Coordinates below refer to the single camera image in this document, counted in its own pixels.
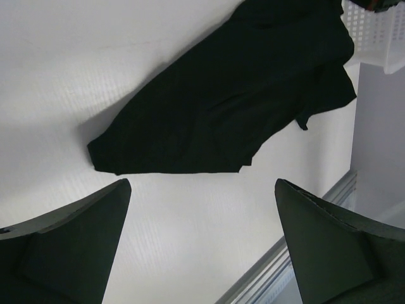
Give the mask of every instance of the dark green object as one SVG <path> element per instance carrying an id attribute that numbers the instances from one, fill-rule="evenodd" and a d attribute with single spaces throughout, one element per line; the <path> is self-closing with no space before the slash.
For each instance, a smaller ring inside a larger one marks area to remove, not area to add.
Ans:
<path id="1" fill-rule="evenodd" d="M 341 0 L 246 0 L 150 81 L 90 142 L 97 171 L 238 172 L 297 120 L 355 97 Z"/>
<path id="2" fill-rule="evenodd" d="M 405 303 L 405 230 L 286 180 L 275 194 L 304 304 Z"/>
<path id="3" fill-rule="evenodd" d="M 0 302 L 99 304 L 130 201 L 129 181 L 0 234 Z"/>

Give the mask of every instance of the black cloth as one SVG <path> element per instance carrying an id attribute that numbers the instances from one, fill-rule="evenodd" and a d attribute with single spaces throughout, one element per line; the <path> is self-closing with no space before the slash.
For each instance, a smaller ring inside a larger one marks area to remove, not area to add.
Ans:
<path id="1" fill-rule="evenodd" d="M 150 81 L 88 145 L 119 174 L 238 172 L 294 119 L 356 95 L 343 64 L 354 44 L 339 0 L 247 0 Z"/>
<path id="2" fill-rule="evenodd" d="M 0 303 L 101 304 L 130 202 L 126 179 L 0 232 Z"/>

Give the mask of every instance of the white basket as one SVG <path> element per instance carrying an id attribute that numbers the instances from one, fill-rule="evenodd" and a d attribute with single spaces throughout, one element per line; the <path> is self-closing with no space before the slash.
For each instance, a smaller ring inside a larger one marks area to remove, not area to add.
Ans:
<path id="1" fill-rule="evenodd" d="M 353 60 L 384 67 L 392 74 L 405 67 L 405 3 L 372 13 L 348 0 L 342 16 L 355 44 Z"/>

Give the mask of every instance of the white wall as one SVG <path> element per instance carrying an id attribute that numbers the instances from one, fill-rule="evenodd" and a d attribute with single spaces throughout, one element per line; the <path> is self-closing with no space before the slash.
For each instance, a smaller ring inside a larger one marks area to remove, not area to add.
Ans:
<path id="1" fill-rule="evenodd" d="M 357 209 L 376 217 L 405 200 L 405 68 L 385 75 L 361 65 L 352 168 Z"/>

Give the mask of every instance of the mesh basket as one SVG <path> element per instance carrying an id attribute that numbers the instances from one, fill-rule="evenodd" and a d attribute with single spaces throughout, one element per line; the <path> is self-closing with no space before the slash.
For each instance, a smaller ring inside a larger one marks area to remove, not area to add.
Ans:
<path id="1" fill-rule="evenodd" d="M 384 67 L 391 74 L 405 66 L 405 3 L 372 13 L 345 0 L 342 16 L 355 44 L 353 60 Z"/>

